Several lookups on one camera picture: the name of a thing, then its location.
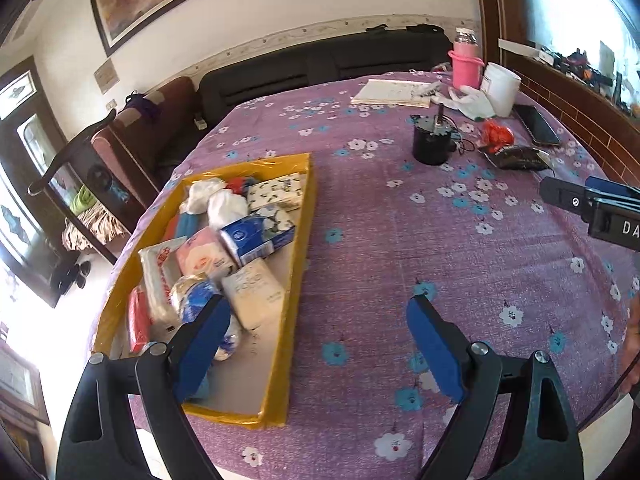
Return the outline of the beige facial tissue pack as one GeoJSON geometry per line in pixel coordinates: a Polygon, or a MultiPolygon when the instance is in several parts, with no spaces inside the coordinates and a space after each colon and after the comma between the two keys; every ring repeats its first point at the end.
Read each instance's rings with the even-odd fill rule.
{"type": "Polygon", "coordinates": [[[226,276],[221,285],[234,315],[246,330],[254,330],[281,314],[285,289],[262,258],[226,276]]]}

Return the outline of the pink rose tissue pack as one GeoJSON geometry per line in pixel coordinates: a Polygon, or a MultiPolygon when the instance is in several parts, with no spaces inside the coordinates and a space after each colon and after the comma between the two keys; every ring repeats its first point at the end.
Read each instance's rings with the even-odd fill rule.
{"type": "Polygon", "coordinates": [[[209,226],[188,238],[176,250],[176,258],[183,275],[204,273],[215,283],[236,270],[234,260],[209,226]]]}

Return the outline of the blue cloth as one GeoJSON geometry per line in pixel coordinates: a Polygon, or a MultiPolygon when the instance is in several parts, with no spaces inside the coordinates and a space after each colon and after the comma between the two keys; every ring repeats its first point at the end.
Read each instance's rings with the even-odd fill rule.
{"type": "Polygon", "coordinates": [[[175,214],[169,220],[162,240],[173,240],[180,237],[189,238],[200,229],[203,229],[206,224],[206,214],[180,212],[180,214],[175,214]]]}

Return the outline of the blue floral tissue pack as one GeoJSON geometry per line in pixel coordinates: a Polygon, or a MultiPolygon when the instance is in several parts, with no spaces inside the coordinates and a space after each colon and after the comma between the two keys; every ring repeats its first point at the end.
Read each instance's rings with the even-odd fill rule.
{"type": "Polygon", "coordinates": [[[270,205],[224,226],[219,236],[235,263],[245,266],[292,243],[295,229],[294,221],[285,210],[270,205]]]}

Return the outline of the black smartphone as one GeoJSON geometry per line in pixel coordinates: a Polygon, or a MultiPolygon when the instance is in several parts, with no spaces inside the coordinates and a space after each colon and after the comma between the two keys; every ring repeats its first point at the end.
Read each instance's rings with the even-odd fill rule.
{"type": "Polygon", "coordinates": [[[548,146],[548,148],[559,148],[561,146],[558,135],[546,121],[546,118],[538,112],[536,107],[526,104],[514,104],[513,111],[524,125],[533,144],[548,146]]]}

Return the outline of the black snack bag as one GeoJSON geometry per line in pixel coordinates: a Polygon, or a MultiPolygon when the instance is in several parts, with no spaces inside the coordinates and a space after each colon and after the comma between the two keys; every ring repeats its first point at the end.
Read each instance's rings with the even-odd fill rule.
{"type": "Polygon", "coordinates": [[[480,152],[492,166],[501,170],[542,171],[551,168],[549,155],[530,146],[482,146],[480,152]]]}

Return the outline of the white plastic jar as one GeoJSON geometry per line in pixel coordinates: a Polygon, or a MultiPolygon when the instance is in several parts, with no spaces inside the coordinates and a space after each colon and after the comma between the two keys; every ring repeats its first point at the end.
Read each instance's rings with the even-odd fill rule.
{"type": "Polygon", "coordinates": [[[480,91],[485,93],[498,117],[508,117],[520,90],[522,78],[502,65],[489,62],[484,70],[480,91]]]}

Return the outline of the yellow cardboard box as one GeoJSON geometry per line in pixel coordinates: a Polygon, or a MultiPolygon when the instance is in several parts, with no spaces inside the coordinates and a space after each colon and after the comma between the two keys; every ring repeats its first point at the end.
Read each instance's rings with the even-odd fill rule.
{"type": "Polygon", "coordinates": [[[183,324],[195,320],[207,300],[216,294],[224,296],[231,309],[229,327],[198,390],[182,402],[183,407],[187,413],[212,422],[247,427],[282,426],[288,412],[297,306],[316,198],[314,170],[308,153],[241,162],[169,182],[168,192],[162,194],[142,217],[142,225],[130,238],[131,248],[122,253],[115,266],[115,279],[96,328],[93,348],[110,354],[115,350],[114,337],[125,333],[127,339],[119,352],[132,356],[127,324],[128,297],[136,286],[144,286],[138,251],[164,242],[166,226],[182,211],[187,192],[196,190],[201,183],[216,184],[221,186],[221,197],[232,198],[234,195],[228,184],[235,178],[244,177],[254,177],[258,181],[242,197],[246,211],[218,226],[213,223],[207,226],[216,232],[222,243],[219,231],[224,226],[262,207],[276,205],[291,216],[296,226],[292,243],[262,258],[285,289],[281,314],[254,330],[246,330],[224,296],[222,280],[215,283],[204,273],[182,274],[170,293],[179,323],[153,323],[151,318],[148,344],[154,341],[167,344],[183,324]]]}

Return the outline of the white work glove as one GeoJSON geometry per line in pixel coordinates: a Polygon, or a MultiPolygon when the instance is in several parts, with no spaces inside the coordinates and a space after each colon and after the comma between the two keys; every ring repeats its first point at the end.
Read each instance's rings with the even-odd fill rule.
{"type": "Polygon", "coordinates": [[[448,89],[448,96],[442,92],[435,92],[432,100],[442,104],[450,110],[457,110],[466,118],[479,122],[496,116],[495,110],[483,91],[470,86],[462,86],[459,92],[454,88],[448,89]]]}

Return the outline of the white red plastic bag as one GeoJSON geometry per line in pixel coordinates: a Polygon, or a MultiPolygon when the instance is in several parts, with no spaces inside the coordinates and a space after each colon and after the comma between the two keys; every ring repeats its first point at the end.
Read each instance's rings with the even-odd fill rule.
{"type": "Polygon", "coordinates": [[[142,265],[144,288],[153,323],[177,325],[179,315],[171,304],[170,293],[182,277],[176,251],[184,244],[184,236],[165,240],[138,251],[142,265]]]}

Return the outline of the black electric motor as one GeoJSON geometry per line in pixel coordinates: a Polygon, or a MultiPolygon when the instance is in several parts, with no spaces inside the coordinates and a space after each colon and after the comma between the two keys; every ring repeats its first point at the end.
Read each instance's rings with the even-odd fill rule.
{"type": "Polygon", "coordinates": [[[411,115],[410,125],[413,128],[411,154],[423,165],[440,166],[448,162],[452,153],[476,150],[476,145],[465,139],[442,104],[437,105],[434,115],[411,115]]]}

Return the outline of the purple floral tablecloth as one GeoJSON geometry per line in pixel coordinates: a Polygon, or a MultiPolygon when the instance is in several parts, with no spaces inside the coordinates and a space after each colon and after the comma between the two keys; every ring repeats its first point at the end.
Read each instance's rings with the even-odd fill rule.
{"type": "Polygon", "coordinates": [[[307,152],[318,182],[299,300],[288,422],[192,427],[218,467],[256,479],[412,479],[454,404],[406,324],[423,295],[507,356],[547,351],[583,419],[638,352],[639,260],[546,206],[539,178],[472,148],[411,155],[411,110],[356,106],[361,81],[238,106],[168,177],[307,152]]]}

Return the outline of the pink thermos bottle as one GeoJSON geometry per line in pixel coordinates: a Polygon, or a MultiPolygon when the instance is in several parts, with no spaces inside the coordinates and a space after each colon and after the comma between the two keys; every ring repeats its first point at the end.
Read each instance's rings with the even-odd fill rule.
{"type": "Polygon", "coordinates": [[[460,90],[463,86],[477,89],[484,70],[484,62],[480,58],[480,45],[472,29],[456,28],[454,47],[448,52],[452,67],[452,84],[460,90]]]}

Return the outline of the paper notebook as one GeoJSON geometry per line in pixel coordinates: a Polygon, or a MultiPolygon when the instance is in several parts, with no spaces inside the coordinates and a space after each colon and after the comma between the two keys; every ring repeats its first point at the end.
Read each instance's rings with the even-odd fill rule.
{"type": "Polygon", "coordinates": [[[355,105],[397,105],[429,107],[440,83],[408,80],[369,79],[350,99],[355,105]]]}

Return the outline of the wooden chair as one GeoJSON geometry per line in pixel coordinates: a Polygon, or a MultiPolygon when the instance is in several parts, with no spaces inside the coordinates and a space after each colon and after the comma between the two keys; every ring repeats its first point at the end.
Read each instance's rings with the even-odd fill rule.
{"type": "Polygon", "coordinates": [[[55,191],[51,182],[58,171],[69,169],[72,174],[78,177],[79,182],[96,196],[96,200],[103,208],[122,224],[125,231],[128,234],[132,233],[144,213],[142,203],[108,169],[106,163],[91,144],[94,135],[111,125],[115,117],[116,110],[110,110],[99,122],[95,122],[78,133],[65,145],[62,151],[53,157],[43,176],[32,182],[27,189],[30,196],[37,196],[41,193],[47,196],[53,205],[62,212],[66,220],[81,232],[88,244],[112,266],[116,263],[117,257],[70,210],[60,194],[55,191]]]}

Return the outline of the black sofa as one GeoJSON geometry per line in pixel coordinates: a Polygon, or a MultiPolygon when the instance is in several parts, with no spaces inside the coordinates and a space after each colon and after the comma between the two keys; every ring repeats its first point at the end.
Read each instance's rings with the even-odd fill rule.
{"type": "Polygon", "coordinates": [[[376,26],[211,70],[198,85],[198,95],[204,119],[213,127],[250,100],[396,70],[431,70],[449,61],[451,49],[452,42],[439,26],[420,24],[398,30],[376,26]]]}

